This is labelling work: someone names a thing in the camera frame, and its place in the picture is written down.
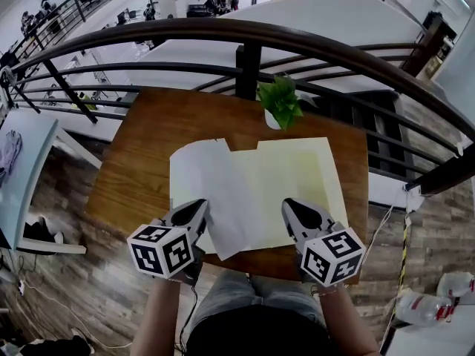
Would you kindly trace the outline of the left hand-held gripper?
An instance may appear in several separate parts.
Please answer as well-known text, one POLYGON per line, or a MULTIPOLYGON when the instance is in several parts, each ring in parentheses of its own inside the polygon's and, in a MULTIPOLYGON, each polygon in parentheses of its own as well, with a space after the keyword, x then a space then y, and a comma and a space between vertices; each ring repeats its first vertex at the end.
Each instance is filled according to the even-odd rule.
POLYGON ((153 277, 195 286, 205 252, 197 241, 206 229, 208 200, 171 209, 162 220, 141 225, 127 239, 136 269, 153 277))

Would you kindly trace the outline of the dark curved balcony railing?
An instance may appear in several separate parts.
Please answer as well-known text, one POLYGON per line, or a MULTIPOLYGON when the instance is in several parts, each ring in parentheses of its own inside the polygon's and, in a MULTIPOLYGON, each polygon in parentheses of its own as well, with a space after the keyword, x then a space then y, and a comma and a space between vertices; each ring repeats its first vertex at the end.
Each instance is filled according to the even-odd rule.
POLYGON ((420 188, 424 195, 434 195, 475 177, 475 125, 459 111, 416 80, 416 72, 429 54, 429 45, 419 43, 381 43, 350 46, 324 36, 275 24, 236 19, 172 19, 141 22, 107 28, 77 37, 63 44, 8 66, 0 73, 0 92, 10 107, 27 107, 35 111, 59 111, 62 103, 68 113, 122 120, 130 102, 81 99, 84 91, 97 93, 133 93, 142 85, 72 85, 72 73, 107 71, 150 71, 209 75, 211 80, 196 85, 196 90, 221 94, 229 92, 242 99, 253 99, 260 83, 271 83, 276 77, 290 77, 295 89, 309 93, 311 111, 339 119, 342 112, 358 111, 362 119, 378 117, 393 127, 406 128, 447 149, 452 156, 441 160, 414 148, 394 136, 367 130, 367 135, 399 152, 425 159, 433 164, 426 171, 402 159, 378 151, 370 156, 413 172, 408 188, 420 188), (102 46, 155 40, 164 44, 171 40, 219 42, 235 46, 232 66, 206 62, 138 61, 99 63, 57 69, 53 60, 72 53, 102 46), (371 102, 367 93, 343 93, 322 85, 324 80, 363 76, 383 84, 387 91, 410 97, 466 135, 471 143, 459 151, 455 145, 435 132, 411 121, 383 104, 371 102))

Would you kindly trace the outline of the white desk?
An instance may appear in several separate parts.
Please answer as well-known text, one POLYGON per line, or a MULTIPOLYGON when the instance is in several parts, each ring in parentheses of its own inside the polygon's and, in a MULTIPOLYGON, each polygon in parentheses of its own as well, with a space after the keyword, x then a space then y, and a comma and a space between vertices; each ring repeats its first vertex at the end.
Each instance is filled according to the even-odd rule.
POLYGON ((432 327, 393 326, 382 356, 475 356, 475 320, 452 317, 432 327))

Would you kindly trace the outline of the clear plastic bag red print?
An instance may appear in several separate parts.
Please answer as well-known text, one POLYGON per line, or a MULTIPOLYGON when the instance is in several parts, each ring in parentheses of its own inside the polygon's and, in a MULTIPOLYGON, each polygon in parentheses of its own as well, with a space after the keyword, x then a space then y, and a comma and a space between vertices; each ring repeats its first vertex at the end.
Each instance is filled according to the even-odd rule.
POLYGON ((436 294, 458 299, 463 306, 475 306, 475 275, 465 271, 445 273, 439 280, 436 294))
POLYGON ((452 301, 448 297, 404 289, 396 298, 395 317, 414 326, 427 327, 444 320, 451 309, 452 301))

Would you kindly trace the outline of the person's black shirt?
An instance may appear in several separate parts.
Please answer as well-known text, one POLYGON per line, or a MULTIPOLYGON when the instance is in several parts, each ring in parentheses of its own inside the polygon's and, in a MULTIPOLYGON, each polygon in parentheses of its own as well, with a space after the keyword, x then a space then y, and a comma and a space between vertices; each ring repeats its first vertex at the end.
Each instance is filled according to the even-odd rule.
POLYGON ((253 305, 200 321, 186 356, 338 356, 338 350, 327 331, 307 317, 253 305))

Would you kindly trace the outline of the white side table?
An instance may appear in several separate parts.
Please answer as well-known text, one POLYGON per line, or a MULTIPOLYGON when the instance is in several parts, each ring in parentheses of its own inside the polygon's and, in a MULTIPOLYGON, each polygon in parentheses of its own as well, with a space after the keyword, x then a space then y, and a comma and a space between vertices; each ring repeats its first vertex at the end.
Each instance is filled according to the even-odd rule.
POLYGON ((41 170, 55 139, 62 140, 95 168, 102 162, 67 134, 52 116, 11 111, 0 127, 0 142, 14 130, 22 136, 22 149, 7 181, 0 187, 0 231, 12 250, 85 254, 82 245, 58 244, 24 237, 24 226, 41 170))

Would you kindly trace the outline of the person's left forearm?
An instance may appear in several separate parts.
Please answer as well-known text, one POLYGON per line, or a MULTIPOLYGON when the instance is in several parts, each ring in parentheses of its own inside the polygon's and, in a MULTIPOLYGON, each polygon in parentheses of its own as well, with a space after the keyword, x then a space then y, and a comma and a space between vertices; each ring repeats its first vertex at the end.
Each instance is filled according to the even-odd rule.
POLYGON ((179 299, 180 283, 154 280, 130 356, 174 356, 179 299))

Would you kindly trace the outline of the person's right forearm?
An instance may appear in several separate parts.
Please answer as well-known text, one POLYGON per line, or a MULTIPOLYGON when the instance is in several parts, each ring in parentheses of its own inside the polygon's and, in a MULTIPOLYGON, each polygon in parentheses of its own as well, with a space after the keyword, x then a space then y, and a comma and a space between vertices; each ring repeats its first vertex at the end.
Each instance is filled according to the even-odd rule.
POLYGON ((370 328, 357 312, 344 285, 317 285, 327 331, 342 356, 381 356, 370 328))

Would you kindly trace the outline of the black cloth pile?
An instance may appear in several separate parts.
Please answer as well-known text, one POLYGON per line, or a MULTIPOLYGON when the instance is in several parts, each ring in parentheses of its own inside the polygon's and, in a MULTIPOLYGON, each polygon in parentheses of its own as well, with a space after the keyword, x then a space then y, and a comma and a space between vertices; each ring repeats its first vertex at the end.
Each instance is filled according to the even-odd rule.
POLYGON ((0 346, 0 356, 91 356, 94 349, 80 336, 71 339, 35 340, 24 346, 7 343, 0 346))

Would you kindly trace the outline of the wooden table with hairpin legs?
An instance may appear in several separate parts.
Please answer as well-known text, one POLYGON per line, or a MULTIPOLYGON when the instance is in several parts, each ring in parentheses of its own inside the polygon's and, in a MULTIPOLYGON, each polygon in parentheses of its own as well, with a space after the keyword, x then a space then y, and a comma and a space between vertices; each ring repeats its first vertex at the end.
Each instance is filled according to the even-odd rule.
POLYGON ((245 151, 261 140, 310 137, 328 139, 350 227, 364 239, 369 168, 363 131, 313 113, 288 130, 272 130, 259 103, 192 90, 146 88, 138 94, 104 156, 86 213, 129 237, 168 212, 169 158, 184 145, 223 138, 233 151, 245 151))

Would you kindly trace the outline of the cream paper sheet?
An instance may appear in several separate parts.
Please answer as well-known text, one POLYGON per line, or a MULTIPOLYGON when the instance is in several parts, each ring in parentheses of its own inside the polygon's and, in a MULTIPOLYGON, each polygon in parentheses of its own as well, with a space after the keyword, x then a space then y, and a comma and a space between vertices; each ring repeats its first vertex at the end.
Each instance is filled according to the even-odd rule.
POLYGON ((265 233, 251 249, 291 245, 281 214, 286 198, 315 203, 343 226, 348 225, 338 173, 325 137, 260 141, 254 150, 239 151, 247 156, 246 174, 258 193, 265 233))

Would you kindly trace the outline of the purple cloth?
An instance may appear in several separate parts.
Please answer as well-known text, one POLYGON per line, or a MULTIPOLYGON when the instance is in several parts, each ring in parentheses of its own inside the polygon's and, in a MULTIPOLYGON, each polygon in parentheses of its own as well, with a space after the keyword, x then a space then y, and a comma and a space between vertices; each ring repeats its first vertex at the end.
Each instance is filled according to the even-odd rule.
POLYGON ((10 175, 16 159, 22 150, 22 136, 18 131, 10 130, 6 134, 5 143, 0 147, 0 177, 10 175))

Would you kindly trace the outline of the yellow black hazard tape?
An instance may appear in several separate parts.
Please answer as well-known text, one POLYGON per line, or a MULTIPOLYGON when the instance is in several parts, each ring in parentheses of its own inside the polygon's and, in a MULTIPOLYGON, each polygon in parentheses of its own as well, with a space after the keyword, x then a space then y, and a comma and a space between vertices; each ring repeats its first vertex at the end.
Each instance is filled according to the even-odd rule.
MULTIPOLYGON (((409 213, 406 213, 405 216, 404 216, 404 226, 403 226, 402 261, 401 261, 401 268, 400 268, 400 272, 399 272, 398 290, 396 292, 395 301, 398 298, 398 296, 400 295, 400 293, 402 291, 402 286, 403 286, 403 283, 404 283, 405 266, 406 266, 406 259, 407 259, 407 230, 409 229, 410 224, 411 224, 411 221, 410 221, 410 218, 409 218, 409 213)), ((381 355, 383 354, 384 344, 386 342, 387 336, 389 335, 391 324, 392 324, 392 322, 393 322, 393 320, 396 316, 396 302, 395 301, 393 302, 390 319, 387 322, 387 326, 386 326, 386 329, 385 329, 385 332, 384 332, 384 336, 383 336, 382 341, 381 341, 381 345, 380 345, 380 349, 379 349, 379 352, 380 352, 381 355)))

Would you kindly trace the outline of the black metal mezzanine railing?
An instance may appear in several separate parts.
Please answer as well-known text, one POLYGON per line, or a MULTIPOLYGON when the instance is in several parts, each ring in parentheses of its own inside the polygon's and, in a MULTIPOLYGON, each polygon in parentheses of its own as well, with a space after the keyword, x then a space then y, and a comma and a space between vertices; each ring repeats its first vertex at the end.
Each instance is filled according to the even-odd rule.
POLYGON ((53 34, 48 29, 49 21, 41 9, 41 0, 17 0, 9 9, 0 13, 0 55, 6 53, 25 59, 32 53, 65 40, 90 16, 112 0, 93 0, 83 4, 80 0, 49 0, 56 5, 57 21, 61 30, 53 34), (35 32, 25 38, 21 31, 24 11, 36 17, 35 32))

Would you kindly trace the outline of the dark staircase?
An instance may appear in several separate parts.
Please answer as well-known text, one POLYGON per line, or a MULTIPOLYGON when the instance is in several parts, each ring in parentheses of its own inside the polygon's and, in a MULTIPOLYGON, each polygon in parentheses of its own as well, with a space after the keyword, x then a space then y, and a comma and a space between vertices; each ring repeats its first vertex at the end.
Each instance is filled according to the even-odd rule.
MULTIPOLYGON (((398 95, 390 90, 370 90, 354 93, 353 96, 370 104, 377 105, 380 108, 384 108, 392 113, 396 112, 394 102, 398 95)), ((399 125, 385 116, 379 116, 369 108, 360 105, 351 106, 345 102, 333 103, 331 100, 321 97, 315 97, 313 100, 318 106, 319 112, 324 116, 388 136, 396 141, 402 141, 399 125)), ((370 153, 381 154, 401 162, 406 161, 404 150, 397 148, 393 144, 381 142, 370 135, 367 136, 367 150, 370 153)), ((371 168, 395 174, 399 177, 408 177, 410 174, 410 172, 403 166, 384 161, 383 159, 379 159, 372 155, 368 156, 368 165, 371 168)))

